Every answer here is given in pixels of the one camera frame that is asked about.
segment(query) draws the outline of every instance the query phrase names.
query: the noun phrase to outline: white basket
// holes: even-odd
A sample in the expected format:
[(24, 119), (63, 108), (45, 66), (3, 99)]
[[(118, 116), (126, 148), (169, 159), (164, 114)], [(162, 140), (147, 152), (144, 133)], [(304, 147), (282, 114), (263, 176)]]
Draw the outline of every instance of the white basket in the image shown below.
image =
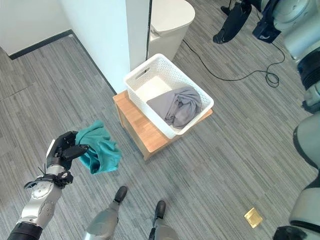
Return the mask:
[[(214, 105), (214, 100), (162, 54), (156, 54), (131, 71), (124, 78), (130, 100), (169, 139), (184, 134)], [(170, 90), (193, 87), (200, 95), (201, 112), (183, 129), (169, 126), (148, 104)]]

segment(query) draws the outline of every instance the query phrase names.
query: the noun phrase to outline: gray cloth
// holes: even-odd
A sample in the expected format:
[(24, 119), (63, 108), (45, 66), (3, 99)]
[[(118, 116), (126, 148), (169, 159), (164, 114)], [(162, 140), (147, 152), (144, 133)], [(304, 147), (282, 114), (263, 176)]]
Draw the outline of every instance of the gray cloth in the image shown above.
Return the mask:
[(183, 129), (201, 112), (199, 93), (190, 86), (168, 91), (146, 102), (168, 125)]

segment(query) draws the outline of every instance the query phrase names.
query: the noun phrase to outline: robotic arm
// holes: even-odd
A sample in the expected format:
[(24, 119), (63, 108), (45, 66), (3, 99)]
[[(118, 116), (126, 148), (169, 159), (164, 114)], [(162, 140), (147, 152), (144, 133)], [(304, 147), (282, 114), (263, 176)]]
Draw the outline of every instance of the robotic arm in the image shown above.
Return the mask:
[(76, 131), (69, 131), (52, 141), (46, 158), (47, 169), (24, 188), (32, 188), (31, 198), (8, 240), (38, 240), (54, 215), (62, 189), (73, 182), (69, 172), (72, 160), (83, 155), (88, 145), (75, 145)]
[(294, 130), (293, 143), (319, 174), (296, 200), (289, 217), (291, 226), (279, 227), (273, 239), (320, 240), (320, 0), (242, 0), (230, 11), (213, 41), (223, 44), (232, 40), (245, 24), (251, 5), (263, 14), (253, 35), (272, 43), (282, 33), (306, 90), (302, 105), (314, 114)]

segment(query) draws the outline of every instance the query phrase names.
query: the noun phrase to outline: power cord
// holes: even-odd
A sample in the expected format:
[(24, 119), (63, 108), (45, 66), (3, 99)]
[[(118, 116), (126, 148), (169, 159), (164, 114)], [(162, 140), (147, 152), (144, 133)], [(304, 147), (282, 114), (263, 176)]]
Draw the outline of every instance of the power cord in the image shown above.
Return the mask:
[(269, 71), (269, 68), (272, 66), (272, 65), (276, 65), (276, 64), (282, 64), (285, 60), (286, 60), (286, 56), (285, 56), (285, 53), (279, 48), (277, 47), (275, 44), (271, 43), (275, 48), (277, 48), (282, 56), (283, 56), (283, 60), (282, 61), (278, 61), (278, 62), (274, 62), (274, 63), (271, 63), (267, 68), (266, 70), (255, 70), (251, 73), (249, 73), (248, 75), (244, 76), (244, 77), (241, 77), (241, 78), (238, 78), (238, 79), (225, 79), (225, 78), (222, 78), (222, 77), (218, 77), (217, 75), (215, 75), (208, 67), (207, 65), (204, 63), (204, 61), (201, 59), (200, 55), (189, 45), (189, 43), (186, 42), (186, 40), (182, 40), (187, 46), (188, 48), (193, 52), (195, 53), (195, 55), (200, 59), (201, 63), (203, 64), (203, 66), (205, 67), (205, 69), (212, 75), (214, 76), (215, 78), (217, 79), (220, 79), (222, 81), (230, 81), (230, 82), (233, 82), (233, 81), (240, 81), (240, 80), (243, 80), (247, 77), (249, 77), (250, 75), (254, 74), (254, 73), (265, 73), (265, 81), (266, 83), (271, 87), (271, 88), (277, 88), (279, 86), (279, 81), (280, 81), (280, 78), (278, 77), (277, 74), (273, 73), (273, 72), (270, 72)]

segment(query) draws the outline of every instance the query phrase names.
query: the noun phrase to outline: teal towel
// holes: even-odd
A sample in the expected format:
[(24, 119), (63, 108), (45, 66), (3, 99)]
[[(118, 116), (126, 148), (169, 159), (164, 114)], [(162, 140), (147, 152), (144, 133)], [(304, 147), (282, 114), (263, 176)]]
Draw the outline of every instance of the teal towel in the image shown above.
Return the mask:
[(102, 121), (97, 120), (88, 128), (80, 130), (76, 134), (75, 144), (90, 146), (79, 159), (90, 169), (91, 174), (111, 172), (118, 169), (122, 154), (116, 148), (116, 142), (110, 141), (110, 134), (104, 128)]

